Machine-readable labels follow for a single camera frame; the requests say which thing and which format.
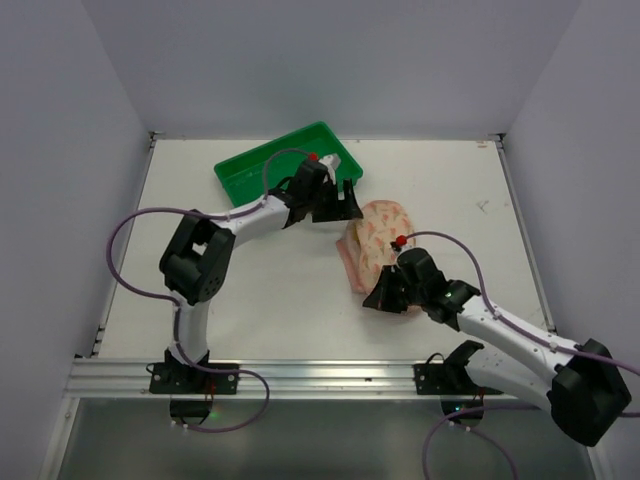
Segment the peach patterned mesh laundry bag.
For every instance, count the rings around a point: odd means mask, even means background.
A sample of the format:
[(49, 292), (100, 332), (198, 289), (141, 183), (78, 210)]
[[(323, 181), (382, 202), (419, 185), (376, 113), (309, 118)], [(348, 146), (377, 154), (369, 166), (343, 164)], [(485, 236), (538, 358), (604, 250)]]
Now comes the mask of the peach patterned mesh laundry bag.
[(362, 219), (350, 220), (336, 247), (354, 294), (366, 298), (376, 286), (382, 267), (395, 263), (391, 243), (415, 231), (402, 205), (374, 200), (361, 208)]

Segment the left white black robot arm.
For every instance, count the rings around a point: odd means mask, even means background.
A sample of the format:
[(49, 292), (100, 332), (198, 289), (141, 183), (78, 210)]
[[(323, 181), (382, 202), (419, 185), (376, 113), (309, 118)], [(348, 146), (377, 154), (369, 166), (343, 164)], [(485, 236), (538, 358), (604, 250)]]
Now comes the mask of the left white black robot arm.
[(242, 207), (224, 214), (197, 210), (184, 214), (159, 264), (175, 303), (171, 358), (207, 370), (209, 304), (224, 283), (236, 247), (306, 217), (314, 223), (363, 217), (353, 182), (336, 179), (340, 162), (336, 154), (306, 159), (285, 186), (278, 185)]

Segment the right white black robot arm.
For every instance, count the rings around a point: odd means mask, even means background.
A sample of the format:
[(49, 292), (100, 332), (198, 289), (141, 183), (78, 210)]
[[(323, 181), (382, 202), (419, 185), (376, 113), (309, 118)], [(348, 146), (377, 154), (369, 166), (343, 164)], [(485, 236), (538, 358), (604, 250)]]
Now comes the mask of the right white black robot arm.
[(534, 405), (584, 446), (596, 446), (631, 403), (622, 366), (602, 343), (579, 344), (510, 317), (482, 290), (446, 278), (423, 248), (406, 249), (384, 266), (363, 305), (395, 314), (417, 307), (472, 336), (446, 360), (460, 372), (456, 382)]

